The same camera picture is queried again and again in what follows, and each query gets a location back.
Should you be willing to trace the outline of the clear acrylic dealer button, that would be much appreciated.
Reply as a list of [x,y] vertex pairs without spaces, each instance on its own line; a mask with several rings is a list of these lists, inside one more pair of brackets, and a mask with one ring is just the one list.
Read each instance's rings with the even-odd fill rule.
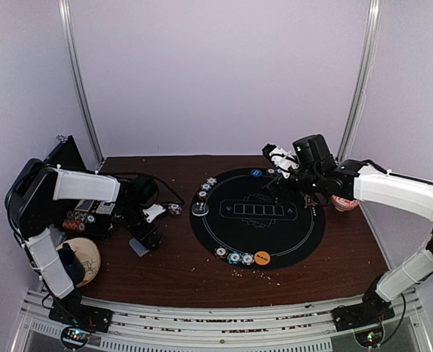
[[191,213],[198,217],[206,216],[209,211],[210,208],[206,202],[195,202],[191,207]]

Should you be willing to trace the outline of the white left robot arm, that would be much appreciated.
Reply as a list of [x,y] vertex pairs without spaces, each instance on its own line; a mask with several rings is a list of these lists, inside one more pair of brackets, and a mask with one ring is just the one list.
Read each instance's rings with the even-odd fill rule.
[[75,283],[62,265],[51,237],[57,218],[56,202],[66,199],[112,203],[132,235],[145,248],[154,249],[160,236],[153,221],[166,212],[164,206],[149,203],[155,192],[144,175],[129,180],[63,169],[37,158],[29,159],[22,168],[5,198],[7,217],[51,294],[63,298],[57,309],[70,325],[81,325],[87,311],[83,304],[68,297]]

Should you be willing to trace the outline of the blue cream 10 chip stack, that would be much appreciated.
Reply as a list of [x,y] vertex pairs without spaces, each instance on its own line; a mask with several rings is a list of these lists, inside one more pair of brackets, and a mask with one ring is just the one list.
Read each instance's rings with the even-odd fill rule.
[[176,203],[170,203],[168,209],[169,213],[173,216],[178,216],[182,213],[182,206]]

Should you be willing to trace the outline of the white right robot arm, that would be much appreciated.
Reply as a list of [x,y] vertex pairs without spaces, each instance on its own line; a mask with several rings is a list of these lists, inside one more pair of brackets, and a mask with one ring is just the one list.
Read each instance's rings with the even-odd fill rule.
[[416,242],[417,249],[382,274],[364,295],[357,310],[362,323],[373,323],[385,312],[386,301],[433,274],[433,180],[397,173],[370,159],[338,161],[321,134],[294,141],[291,150],[266,144],[262,154],[280,174],[268,187],[275,200],[295,192],[316,201],[339,197],[428,223],[429,235]]

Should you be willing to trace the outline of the red triangular all-in marker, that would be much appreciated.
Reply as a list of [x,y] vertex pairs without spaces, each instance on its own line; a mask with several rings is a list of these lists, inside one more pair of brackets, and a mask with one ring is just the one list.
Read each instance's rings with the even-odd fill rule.
[[305,200],[305,208],[317,206],[317,200],[313,196],[306,194],[304,200]]

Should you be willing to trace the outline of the yellow big blind button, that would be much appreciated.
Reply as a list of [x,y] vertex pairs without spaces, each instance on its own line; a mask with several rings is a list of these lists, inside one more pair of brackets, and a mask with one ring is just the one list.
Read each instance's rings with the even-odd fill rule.
[[257,265],[260,266],[266,266],[270,263],[271,261],[271,256],[268,252],[265,251],[258,251],[255,253],[254,257],[254,261]]

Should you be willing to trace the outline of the blue small blind button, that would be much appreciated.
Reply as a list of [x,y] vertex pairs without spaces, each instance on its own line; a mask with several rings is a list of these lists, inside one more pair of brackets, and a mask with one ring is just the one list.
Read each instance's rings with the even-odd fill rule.
[[253,177],[261,177],[263,175],[263,172],[260,169],[252,169],[251,175]]

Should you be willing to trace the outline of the blue playing card deck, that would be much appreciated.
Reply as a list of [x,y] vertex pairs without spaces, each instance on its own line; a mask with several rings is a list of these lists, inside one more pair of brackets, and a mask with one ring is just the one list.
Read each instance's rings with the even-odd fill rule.
[[130,239],[129,245],[139,257],[143,257],[149,252],[149,250],[135,238]]

